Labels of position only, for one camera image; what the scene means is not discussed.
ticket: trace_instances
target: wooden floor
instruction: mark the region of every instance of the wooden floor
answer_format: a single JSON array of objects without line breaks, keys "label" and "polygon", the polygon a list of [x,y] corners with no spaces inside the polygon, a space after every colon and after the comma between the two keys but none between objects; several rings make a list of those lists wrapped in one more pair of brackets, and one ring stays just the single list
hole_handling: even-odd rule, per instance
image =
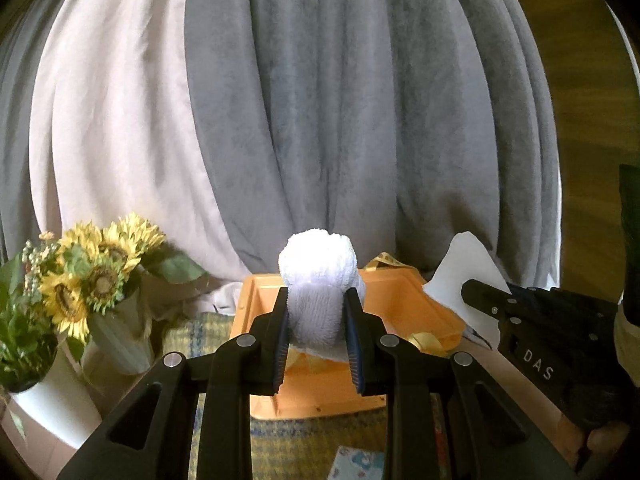
[{"label": "wooden floor", "polygon": [[618,167],[640,162],[633,65],[603,0],[519,0],[540,49],[558,127],[563,288],[617,301],[625,257]]}]

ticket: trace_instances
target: rolled towel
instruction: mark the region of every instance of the rolled towel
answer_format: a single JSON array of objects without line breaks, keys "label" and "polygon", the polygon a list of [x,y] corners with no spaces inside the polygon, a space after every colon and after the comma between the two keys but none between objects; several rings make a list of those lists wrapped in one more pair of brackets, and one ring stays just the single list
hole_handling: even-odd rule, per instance
[{"label": "rolled towel", "polygon": [[289,289],[291,345],[325,359],[348,361],[342,298],[354,286],[364,302],[366,290],[349,238],[324,229],[295,234],[278,264]]}]

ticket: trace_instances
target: sunflower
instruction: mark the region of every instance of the sunflower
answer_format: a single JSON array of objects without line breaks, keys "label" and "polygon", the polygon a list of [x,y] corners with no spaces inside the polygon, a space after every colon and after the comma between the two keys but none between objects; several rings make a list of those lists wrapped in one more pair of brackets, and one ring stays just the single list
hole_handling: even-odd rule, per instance
[{"label": "sunflower", "polygon": [[89,258],[95,258],[98,255],[98,246],[101,240],[100,229],[93,222],[87,224],[78,222],[60,238],[60,254],[71,249],[74,245],[80,245]]},{"label": "sunflower", "polygon": [[70,336],[85,343],[89,333],[88,310],[79,285],[79,278],[71,274],[48,274],[43,277],[39,290],[46,313],[58,331],[68,331]]},{"label": "sunflower", "polygon": [[121,260],[113,260],[107,254],[100,254],[92,262],[94,268],[82,280],[82,293],[86,304],[94,311],[105,314],[124,298],[124,284],[129,275],[124,271]]},{"label": "sunflower", "polygon": [[138,254],[155,249],[166,240],[164,233],[157,225],[151,224],[136,213],[129,213],[121,218],[118,228],[121,234],[132,240]]},{"label": "sunflower", "polygon": [[115,222],[102,230],[98,248],[114,262],[120,262],[123,272],[131,272],[140,263],[136,243],[123,234]]}]

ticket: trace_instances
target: wooden surface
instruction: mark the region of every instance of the wooden surface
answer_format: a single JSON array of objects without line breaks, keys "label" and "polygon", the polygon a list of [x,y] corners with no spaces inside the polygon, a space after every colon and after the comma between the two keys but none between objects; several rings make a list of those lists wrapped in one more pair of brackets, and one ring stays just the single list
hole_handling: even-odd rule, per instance
[{"label": "wooden surface", "polygon": [[604,0],[519,0],[554,104],[562,176],[561,285],[620,298],[618,166],[638,163],[638,82]]},{"label": "wooden surface", "polygon": [[457,350],[468,352],[475,357],[538,429],[549,440],[555,439],[560,410],[502,354],[483,348],[468,339],[463,339]]}]

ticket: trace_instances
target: gray curtain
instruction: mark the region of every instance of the gray curtain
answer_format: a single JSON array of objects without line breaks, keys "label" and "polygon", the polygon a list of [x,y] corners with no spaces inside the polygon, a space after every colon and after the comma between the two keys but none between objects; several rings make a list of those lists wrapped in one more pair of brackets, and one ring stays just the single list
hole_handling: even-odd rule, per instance
[{"label": "gray curtain", "polygon": [[517,0],[187,0],[185,42],[207,172],[253,272],[313,227],[361,264],[389,251],[430,272],[468,230],[511,281],[546,282],[557,146]]},{"label": "gray curtain", "polygon": [[64,0],[26,0],[0,43],[0,262],[38,237],[29,179],[31,98],[49,29]]}]

